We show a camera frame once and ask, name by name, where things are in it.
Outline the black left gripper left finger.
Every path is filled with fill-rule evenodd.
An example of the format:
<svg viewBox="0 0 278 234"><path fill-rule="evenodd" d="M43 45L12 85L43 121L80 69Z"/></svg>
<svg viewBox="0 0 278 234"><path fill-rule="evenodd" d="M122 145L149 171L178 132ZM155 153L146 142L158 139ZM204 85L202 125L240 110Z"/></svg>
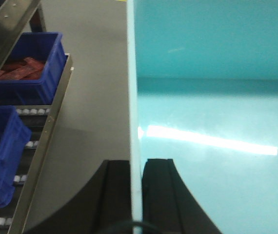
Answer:
<svg viewBox="0 0 278 234"><path fill-rule="evenodd" d="M131 218L130 163L104 160L72 199L27 233L93 234Z"/></svg>

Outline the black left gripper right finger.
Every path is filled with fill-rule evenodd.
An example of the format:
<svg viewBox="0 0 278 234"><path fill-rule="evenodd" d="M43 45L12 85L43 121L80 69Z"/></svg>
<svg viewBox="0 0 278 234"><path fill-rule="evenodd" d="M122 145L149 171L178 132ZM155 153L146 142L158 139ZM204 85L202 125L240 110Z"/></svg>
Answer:
<svg viewBox="0 0 278 234"><path fill-rule="evenodd" d="M172 159L148 159L142 178L143 221L163 234L220 234Z"/></svg>

